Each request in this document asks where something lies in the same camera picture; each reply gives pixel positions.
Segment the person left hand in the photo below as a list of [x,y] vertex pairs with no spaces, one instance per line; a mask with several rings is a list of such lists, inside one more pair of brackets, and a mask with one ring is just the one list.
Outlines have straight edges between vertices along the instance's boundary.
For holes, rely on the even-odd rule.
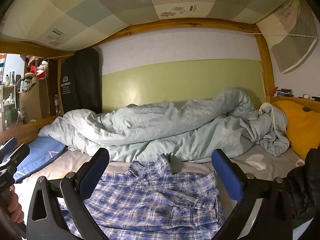
[[12,220],[14,223],[22,223],[24,222],[24,212],[22,211],[22,206],[18,202],[18,195],[15,193],[15,186],[12,185],[10,187],[10,201],[8,204],[8,211],[7,214],[5,211],[1,210],[3,216],[6,220]]

